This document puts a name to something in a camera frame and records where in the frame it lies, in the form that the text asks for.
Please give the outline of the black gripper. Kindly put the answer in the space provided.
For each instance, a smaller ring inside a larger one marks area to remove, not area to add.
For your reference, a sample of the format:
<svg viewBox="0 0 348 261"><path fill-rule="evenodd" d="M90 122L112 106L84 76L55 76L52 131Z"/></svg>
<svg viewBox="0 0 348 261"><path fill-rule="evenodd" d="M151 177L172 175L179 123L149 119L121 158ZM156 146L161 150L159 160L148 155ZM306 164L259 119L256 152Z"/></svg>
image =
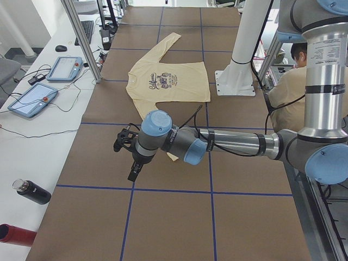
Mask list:
<svg viewBox="0 0 348 261"><path fill-rule="evenodd" d="M140 154L137 150L132 152L132 157L134 159L134 163L131 167L131 171L128 175L129 181L136 181L136 178L140 171L142 170L143 165L148 164L152 161L154 155L144 156Z"/></svg>

